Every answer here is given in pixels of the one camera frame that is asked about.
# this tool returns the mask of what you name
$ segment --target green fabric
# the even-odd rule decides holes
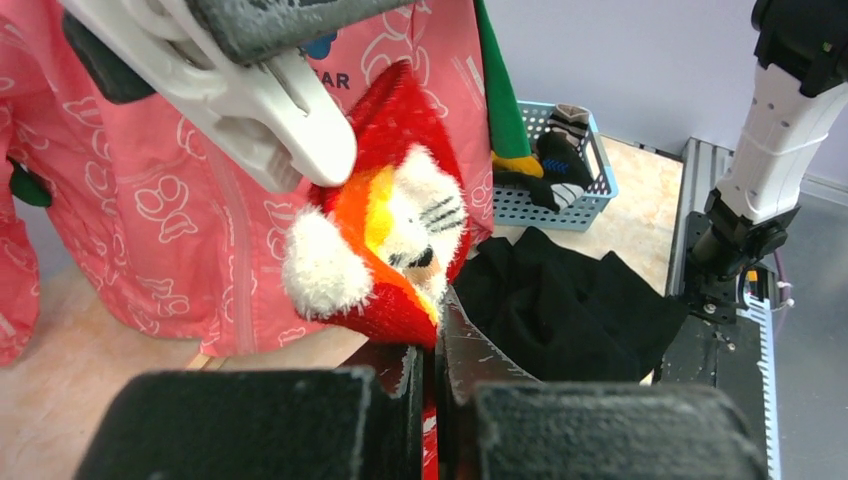
[[[12,162],[14,168],[12,178],[9,180],[9,189],[12,191],[12,195],[34,207],[49,207],[52,205],[53,198],[50,196],[50,192],[41,185],[39,178],[35,174],[27,172],[18,162],[11,158],[8,160]]]
[[[489,135],[492,151],[501,158],[528,157],[530,142],[512,82],[504,64],[495,30],[489,21],[484,0],[474,0],[477,29],[483,52],[486,105],[489,108]]]

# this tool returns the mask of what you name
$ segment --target blue plastic basket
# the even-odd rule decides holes
[[[533,102],[520,102],[527,138],[535,143],[547,126],[548,117],[554,105]],[[586,145],[591,145],[594,160],[597,162],[598,176],[586,193],[573,205],[557,213],[538,205],[533,205],[526,190],[507,185],[494,185],[493,201],[495,224],[522,227],[538,227],[554,230],[573,230],[585,232],[604,211],[610,200],[618,196],[618,184],[607,152],[598,133],[595,117],[589,116],[589,131],[580,142],[578,150],[586,165],[591,167],[592,157]]]

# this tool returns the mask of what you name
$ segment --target beige marble tabletop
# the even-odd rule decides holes
[[[665,288],[681,165],[604,139],[620,193],[586,233],[549,231],[558,244],[601,257],[610,250],[658,292]],[[521,228],[498,227],[516,239]],[[184,368],[194,341],[160,340],[106,311],[76,268],[42,287],[32,342],[0,369],[0,479],[70,478],[111,399],[135,375]],[[365,339],[330,328],[264,355],[230,358],[224,369],[333,368]]]

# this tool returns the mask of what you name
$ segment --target pink fabric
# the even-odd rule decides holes
[[[280,278],[284,231],[307,184],[266,193],[159,96],[111,105],[60,16],[56,0],[0,0],[0,151],[45,179],[50,220],[114,316],[148,335],[199,338],[215,356],[321,329],[294,313]],[[314,66],[347,108],[367,79],[413,58],[444,112],[482,239],[493,227],[491,164],[474,25],[471,0],[421,1],[344,29]],[[20,355],[38,315],[37,260],[11,172],[0,161],[0,365]]]

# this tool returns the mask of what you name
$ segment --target zipper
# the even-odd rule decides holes
[[[252,245],[247,217],[247,208],[238,185],[227,170],[225,159],[215,147],[207,150],[207,163],[218,183],[218,189],[224,196],[223,207],[227,208],[232,221],[233,248],[233,323],[236,327],[236,350],[240,355],[256,351],[256,337],[251,312],[251,293],[253,278],[251,275]]]

